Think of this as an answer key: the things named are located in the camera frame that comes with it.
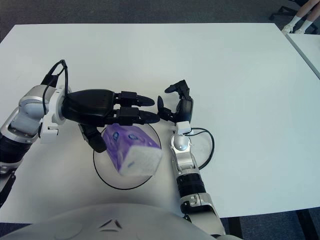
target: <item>chair leg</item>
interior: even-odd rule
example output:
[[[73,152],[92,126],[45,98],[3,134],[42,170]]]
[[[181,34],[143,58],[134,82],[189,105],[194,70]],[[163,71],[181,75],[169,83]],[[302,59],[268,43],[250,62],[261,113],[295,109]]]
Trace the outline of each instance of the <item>chair leg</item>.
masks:
[[[269,20],[272,21],[275,19],[275,15],[276,16],[295,16],[297,14],[298,11],[286,7],[286,6],[281,6],[280,9],[278,10],[278,12],[274,12],[270,15]]]
[[[312,31],[311,34],[317,34],[318,33],[318,27],[314,23],[311,24],[311,27],[313,28],[313,31]]]
[[[292,8],[290,8],[290,7],[286,7],[286,6],[282,6],[281,8],[284,9],[284,10],[286,10],[286,11],[288,11],[288,12],[295,12],[295,13],[298,12],[297,10],[294,10],[294,9],[292,9]]]
[[[287,12],[276,12],[276,13],[273,13],[273,15],[276,15],[276,16],[295,16],[297,13],[296,12],[292,12],[292,11],[287,11]]]

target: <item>tissue box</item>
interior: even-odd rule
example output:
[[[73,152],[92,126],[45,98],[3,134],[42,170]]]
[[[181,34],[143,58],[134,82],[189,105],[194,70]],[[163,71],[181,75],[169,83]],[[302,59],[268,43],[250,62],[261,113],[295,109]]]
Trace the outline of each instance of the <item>tissue box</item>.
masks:
[[[106,151],[123,176],[152,176],[162,157],[158,144],[137,126],[108,125],[103,133]]]

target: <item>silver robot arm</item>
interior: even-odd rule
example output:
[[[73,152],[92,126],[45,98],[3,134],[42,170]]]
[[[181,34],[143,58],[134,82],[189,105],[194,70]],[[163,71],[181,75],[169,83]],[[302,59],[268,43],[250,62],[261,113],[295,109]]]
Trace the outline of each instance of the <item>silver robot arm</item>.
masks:
[[[43,92],[46,87],[46,85],[37,85],[28,91],[0,128],[0,207],[6,201],[15,182],[15,171],[31,145],[41,134],[39,127],[44,118]],[[57,92],[63,92],[63,90],[48,87],[44,100],[47,110],[51,109],[49,108],[50,100]],[[49,126],[46,127],[46,131],[51,131]]]
[[[180,193],[180,208],[184,218],[212,236],[226,234],[210,195],[206,192],[192,143],[186,134],[191,132],[189,121],[177,122],[170,148],[172,166]]]

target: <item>person's leg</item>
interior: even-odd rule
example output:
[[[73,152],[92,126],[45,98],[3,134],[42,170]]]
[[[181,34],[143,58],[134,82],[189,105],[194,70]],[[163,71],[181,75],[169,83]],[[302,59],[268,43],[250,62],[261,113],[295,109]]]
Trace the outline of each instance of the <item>person's leg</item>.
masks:
[[[300,7],[299,11],[296,13],[296,16],[299,18],[304,17],[320,0],[309,0]]]
[[[307,28],[320,16],[320,3],[318,3],[312,12],[308,15],[300,29],[295,31],[295,34],[304,34]]]
[[[293,17],[293,19],[291,20],[291,22],[289,22],[287,25],[284,26],[284,28],[282,29],[282,33],[283,34],[289,34],[293,31],[294,26],[296,25],[296,23],[303,17],[305,16],[317,3],[319,3],[320,0],[309,0],[308,2],[306,2],[306,4],[304,4],[299,11],[297,12],[297,14]]]

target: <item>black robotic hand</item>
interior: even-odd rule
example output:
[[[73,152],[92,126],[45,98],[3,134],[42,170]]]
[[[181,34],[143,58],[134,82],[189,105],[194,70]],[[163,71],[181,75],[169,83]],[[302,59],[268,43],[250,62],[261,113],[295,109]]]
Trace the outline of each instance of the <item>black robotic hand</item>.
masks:
[[[119,104],[120,108],[114,109],[115,104]],[[84,140],[96,152],[102,153],[107,147],[97,127],[115,123],[127,126],[157,123],[160,120],[157,114],[132,107],[154,104],[151,98],[136,92],[114,93],[105,89],[90,89],[69,93],[62,104],[62,115],[79,123]]]
[[[164,101],[161,96],[158,96],[158,115],[161,119],[174,123],[191,121],[194,100],[189,95],[189,87],[185,80],[179,81],[170,85],[164,92],[166,94],[177,92],[180,101],[176,106],[176,112],[173,113],[170,109],[164,107]]]

